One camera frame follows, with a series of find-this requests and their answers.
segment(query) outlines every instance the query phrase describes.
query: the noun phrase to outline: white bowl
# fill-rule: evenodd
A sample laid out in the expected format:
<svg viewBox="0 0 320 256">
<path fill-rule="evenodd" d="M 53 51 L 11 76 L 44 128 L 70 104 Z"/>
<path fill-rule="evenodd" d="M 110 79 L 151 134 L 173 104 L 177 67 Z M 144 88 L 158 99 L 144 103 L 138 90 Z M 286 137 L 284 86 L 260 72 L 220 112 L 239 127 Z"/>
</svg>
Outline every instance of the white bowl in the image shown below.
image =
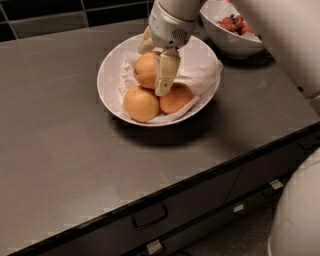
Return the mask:
<svg viewBox="0 0 320 256">
<path fill-rule="evenodd" d="M 134 36 L 114 48 L 102 62 L 97 78 L 98 93 L 105 107 L 120 119 L 139 126 L 160 127 L 168 126 L 198 113 L 214 96 L 220 83 L 220 76 L 215 82 L 215 86 L 209 87 L 201 94 L 199 101 L 183 116 L 172 121 L 162 124 L 139 123 L 128 117 L 123 110 L 117 92 L 117 85 L 120 83 L 120 73 L 127 52 L 137 53 L 143 34 Z M 212 61 L 218 61 L 217 56 L 212 49 L 203 41 L 196 37 L 191 37 L 187 45 L 179 49 L 181 56 L 180 68 L 191 67 L 195 65 L 206 65 Z"/>
<path fill-rule="evenodd" d="M 228 57 L 245 59 L 265 49 L 253 33 L 236 35 L 220 27 L 219 21 L 239 12 L 228 2 L 208 0 L 200 11 L 200 17 L 209 38 Z"/>
</svg>

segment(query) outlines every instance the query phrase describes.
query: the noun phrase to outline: napkin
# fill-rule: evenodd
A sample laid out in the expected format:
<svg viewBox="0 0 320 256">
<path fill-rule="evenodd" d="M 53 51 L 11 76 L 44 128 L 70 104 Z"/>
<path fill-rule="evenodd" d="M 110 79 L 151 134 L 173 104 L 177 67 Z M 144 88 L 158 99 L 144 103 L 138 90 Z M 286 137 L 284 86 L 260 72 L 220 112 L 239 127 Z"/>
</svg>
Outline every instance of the napkin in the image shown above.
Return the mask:
<svg viewBox="0 0 320 256">
<path fill-rule="evenodd" d="M 124 57 L 122 72 L 120 74 L 120 83 L 117 86 L 119 101 L 123 105 L 123 99 L 126 91 L 138 84 L 134 77 L 134 64 L 141 57 L 141 54 L 127 52 Z M 212 60 L 207 65 L 196 65 L 189 67 L 180 67 L 175 78 L 175 82 L 181 82 L 190 87 L 195 97 L 183 108 L 173 114 L 159 114 L 155 118 L 149 120 L 149 124 L 167 124 L 171 123 L 188 111 L 192 111 L 192 107 L 200 100 L 201 95 L 211 86 L 218 87 L 217 81 L 221 76 L 223 64 L 220 60 Z"/>
</svg>

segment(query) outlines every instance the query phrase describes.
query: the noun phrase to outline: tabletop surface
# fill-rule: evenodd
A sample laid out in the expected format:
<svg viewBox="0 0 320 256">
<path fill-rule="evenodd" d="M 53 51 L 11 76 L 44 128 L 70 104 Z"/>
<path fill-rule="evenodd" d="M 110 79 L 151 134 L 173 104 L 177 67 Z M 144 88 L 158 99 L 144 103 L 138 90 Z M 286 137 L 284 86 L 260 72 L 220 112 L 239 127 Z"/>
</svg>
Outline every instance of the tabletop surface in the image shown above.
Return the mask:
<svg viewBox="0 0 320 256">
<path fill-rule="evenodd" d="M 99 64 L 145 20 L 0 44 L 0 255 L 319 121 L 272 60 L 224 61 L 217 94 L 178 125 L 128 125 L 97 97 Z"/>
</svg>

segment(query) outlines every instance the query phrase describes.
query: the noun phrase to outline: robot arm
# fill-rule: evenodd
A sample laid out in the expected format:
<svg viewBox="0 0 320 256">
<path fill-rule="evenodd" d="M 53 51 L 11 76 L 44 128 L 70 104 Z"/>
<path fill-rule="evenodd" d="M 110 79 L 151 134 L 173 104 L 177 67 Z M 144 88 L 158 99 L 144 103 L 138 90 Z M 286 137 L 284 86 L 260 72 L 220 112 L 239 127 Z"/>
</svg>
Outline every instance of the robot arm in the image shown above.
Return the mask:
<svg viewBox="0 0 320 256">
<path fill-rule="evenodd" d="M 173 72 L 162 72 L 156 94 L 166 94 L 179 67 L 177 49 L 187 44 L 195 21 L 206 0 L 155 0 L 149 29 L 155 46 Z M 231 0 L 232 4 L 261 37 L 264 46 L 290 76 L 303 96 L 320 114 L 319 0 Z"/>
<path fill-rule="evenodd" d="M 153 44 L 163 49 L 156 65 L 158 66 L 156 95 L 163 96 L 169 92 L 180 65 L 177 50 L 188 43 L 205 2 L 206 0 L 154 2 L 149 17 L 149 31 Z"/>
</svg>

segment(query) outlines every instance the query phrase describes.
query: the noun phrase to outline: orange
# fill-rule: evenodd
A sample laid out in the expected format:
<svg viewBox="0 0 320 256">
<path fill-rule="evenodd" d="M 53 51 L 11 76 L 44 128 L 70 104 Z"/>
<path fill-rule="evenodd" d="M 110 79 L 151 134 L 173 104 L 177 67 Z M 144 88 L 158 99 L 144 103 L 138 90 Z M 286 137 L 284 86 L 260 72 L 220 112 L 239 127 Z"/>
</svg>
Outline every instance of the orange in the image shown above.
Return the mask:
<svg viewBox="0 0 320 256">
<path fill-rule="evenodd" d="M 134 64 L 134 76 L 142 87 L 155 89 L 157 73 L 154 60 L 160 54 L 158 51 L 147 52 Z"/>
<path fill-rule="evenodd" d="M 170 91 L 160 97 L 160 109 L 166 114 L 175 113 L 188 104 L 193 97 L 193 92 L 186 84 L 175 82 Z"/>
<path fill-rule="evenodd" d="M 136 85 L 128 89 L 124 96 L 123 107 L 129 116 L 145 123 L 159 113 L 159 99 L 153 90 Z"/>
</svg>

